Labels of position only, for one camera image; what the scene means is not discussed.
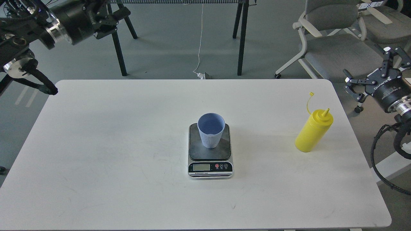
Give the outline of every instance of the floor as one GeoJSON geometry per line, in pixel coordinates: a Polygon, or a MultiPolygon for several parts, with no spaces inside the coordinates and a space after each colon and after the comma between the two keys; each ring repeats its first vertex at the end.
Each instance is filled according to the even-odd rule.
{"type": "MultiPolygon", "coordinates": [[[[72,46],[60,42],[51,50],[35,41],[30,48],[39,61],[38,69],[56,83],[62,79],[196,79],[201,27],[203,35],[200,64],[196,72],[207,72],[213,79],[271,79],[276,69],[299,50],[299,36],[292,29],[304,11],[304,0],[259,0],[249,8],[242,76],[237,76],[238,39],[232,39],[235,4],[202,5],[129,4],[130,19],[139,38],[133,40],[122,21],[118,33],[127,67],[121,76],[111,36],[89,38],[72,46]]],[[[309,79],[298,64],[282,72],[282,78],[309,79]]],[[[358,142],[369,161],[372,139],[383,124],[393,124],[394,115],[386,114],[369,98],[361,114],[353,112],[356,102],[335,84],[358,142]]],[[[48,96],[18,83],[12,83],[0,97],[0,164],[11,168],[48,96]]],[[[394,150],[393,135],[384,135],[376,149],[379,162],[394,150]]],[[[0,176],[0,184],[6,175],[0,176]]],[[[411,171],[393,182],[411,189],[411,171]]],[[[376,231],[409,230],[411,197],[379,186],[393,219],[387,228],[376,231]]]]}

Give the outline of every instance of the ribbed cup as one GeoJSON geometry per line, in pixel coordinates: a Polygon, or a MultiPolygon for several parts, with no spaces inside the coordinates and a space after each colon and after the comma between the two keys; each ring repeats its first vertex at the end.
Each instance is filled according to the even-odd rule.
{"type": "Polygon", "coordinates": [[[207,113],[199,118],[197,127],[199,128],[201,142],[206,148],[215,148],[220,142],[226,123],[224,119],[216,113],[207,113]]]}

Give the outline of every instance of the white cable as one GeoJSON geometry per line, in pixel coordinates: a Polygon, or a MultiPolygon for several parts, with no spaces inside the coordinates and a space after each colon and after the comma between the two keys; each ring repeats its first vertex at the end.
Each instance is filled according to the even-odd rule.
{"type": "Polygon", "coordinates": [[[200,66],[200,49],[201,49],[201,39],[203,38],[203,12],[204,12],[204,3],[202,4],[202,9],[201,9],[201,35],[200,35],[200,47],[199,47],[199,63],[197,64],[197,67],[194,69],[193,73],[196,73],[197,76],[200,76],[200,73],[197,73],[196,70],[199,68],[200,66]]]}

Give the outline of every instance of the chair seat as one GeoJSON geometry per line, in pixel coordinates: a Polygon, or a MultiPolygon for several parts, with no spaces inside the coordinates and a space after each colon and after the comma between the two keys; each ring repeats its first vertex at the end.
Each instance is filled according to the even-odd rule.
{"type": "Polygon", "coordinates": [[[367,38],[377,44],[393,44],[411,39],[411,18],[386,7],[375,7],[393,23],[384,24],[373,15],[363,16],[367,38]]]}
{"type": "Polygon", "coordinates": [[[324,78],[344,82],[347,69],[356,79],[381,67],[382,57],[353,35],[342,34],[307,41],[305,59],[324,78]]]}

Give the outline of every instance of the digital kitchen scale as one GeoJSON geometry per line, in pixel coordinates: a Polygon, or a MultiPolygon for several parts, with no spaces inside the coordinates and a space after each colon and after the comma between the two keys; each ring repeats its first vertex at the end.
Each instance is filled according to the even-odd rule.
{"type": "Polygon", "coordinates": [[[226,124],[221,140],[215,148],[201,142],[197,124],[190,125],[188,134],[188,175],[197,180],[225,179],[233,174],[230,128],[226,124]]]}

